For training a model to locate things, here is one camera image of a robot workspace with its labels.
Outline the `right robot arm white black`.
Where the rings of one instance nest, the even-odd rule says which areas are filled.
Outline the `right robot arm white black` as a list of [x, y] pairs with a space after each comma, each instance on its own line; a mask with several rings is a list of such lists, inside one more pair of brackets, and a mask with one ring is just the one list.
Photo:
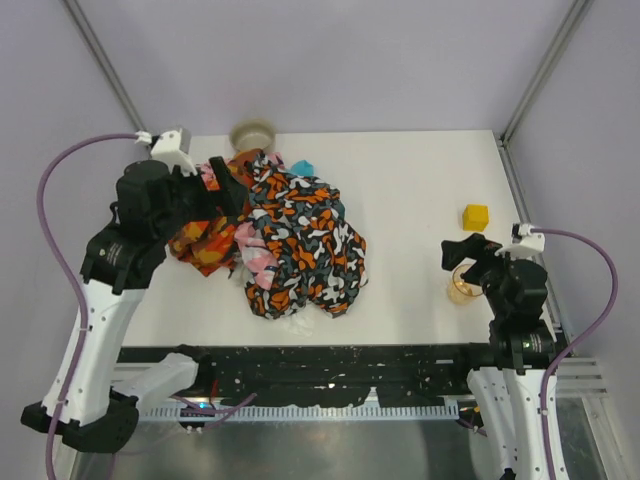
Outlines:
[[480, 408], [498, 479], [565, 479], [557, 417], [557, 378], [548, 369], [556, 343], [543, 320], [547, 272], [533, 261], [545, 237], [514, 227], [507, 246], [474, 233], [441, 243], [441, 266], [481, 289], [493, 313], [489, 345], [470, 360], [467, 384]]

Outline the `light blue cloth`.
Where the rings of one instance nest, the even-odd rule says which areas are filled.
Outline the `light blue cloth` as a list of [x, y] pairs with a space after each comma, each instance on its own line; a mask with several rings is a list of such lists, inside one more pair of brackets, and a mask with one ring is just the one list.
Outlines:
[[307, 160], [299, 160], [291, 165], [289, 172], [301, 177], [313, 177], [315, 175], [315, 167]]

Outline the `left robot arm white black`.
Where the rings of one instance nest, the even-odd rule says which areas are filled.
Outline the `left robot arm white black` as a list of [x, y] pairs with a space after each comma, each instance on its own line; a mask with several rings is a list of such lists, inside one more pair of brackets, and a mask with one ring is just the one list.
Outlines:
[[209, 165], [219, 185], [185, 175], [157, 160], [129, 165], [116, 183], [111, 221], [86, 248], [82, 303], [58, 375], [45, 398], [28, 405], [23, 425], [60, 436], [83, 453], [115, 454], [133, 435], [141, 414], [190, 388], [210, 371], [200, 347], [181, 345], [141, 374], [112, 385], [129, 323], [165, 247], [186, 224], [241, 213], [248, 189], [221, 157]]

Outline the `black orange grey camouflage cloth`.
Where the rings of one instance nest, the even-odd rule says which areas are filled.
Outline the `black orange grey camouflage cloth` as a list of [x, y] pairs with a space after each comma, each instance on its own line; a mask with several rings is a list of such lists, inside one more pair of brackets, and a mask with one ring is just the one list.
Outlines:
[[245, 166], [254, 181], [248, 220], [275, 259], [270, 287], [245, 284], [252, 313], [275, 320], [312, 303], [330, 317], [346, 314], [368, 278], [366, 240], [346, 221], [340, 191], [262, 151]]

